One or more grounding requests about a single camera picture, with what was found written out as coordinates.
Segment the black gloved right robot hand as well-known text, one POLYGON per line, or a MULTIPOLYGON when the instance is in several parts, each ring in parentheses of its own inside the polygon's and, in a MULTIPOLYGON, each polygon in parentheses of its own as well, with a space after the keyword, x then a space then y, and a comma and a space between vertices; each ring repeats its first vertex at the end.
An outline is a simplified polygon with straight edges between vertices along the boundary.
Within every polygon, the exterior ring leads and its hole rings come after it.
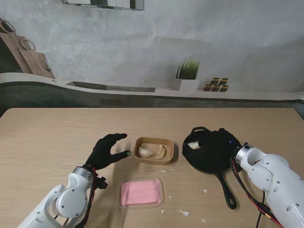
POLYGON ((199 139, 201 159, 209 164, 230 166, 230 158, 237 147, 239 140, 224 128, 217 131, 205 132, 199 139))

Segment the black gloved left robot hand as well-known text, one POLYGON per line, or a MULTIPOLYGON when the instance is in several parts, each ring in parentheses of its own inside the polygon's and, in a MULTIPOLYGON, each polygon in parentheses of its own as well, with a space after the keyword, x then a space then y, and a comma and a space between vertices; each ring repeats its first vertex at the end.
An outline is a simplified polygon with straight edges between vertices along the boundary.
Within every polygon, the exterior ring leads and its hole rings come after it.
POLYGON ((125 133, 108 134, 101 138, 93 148, 92 153, 85 162, 88 168, 96 171, 106 168, 112 163, 116 163, 124 158, 131 156, 131 151, 126 150, 116 154, 111 154, 111 148, 119 141, 127 137, 125 133))

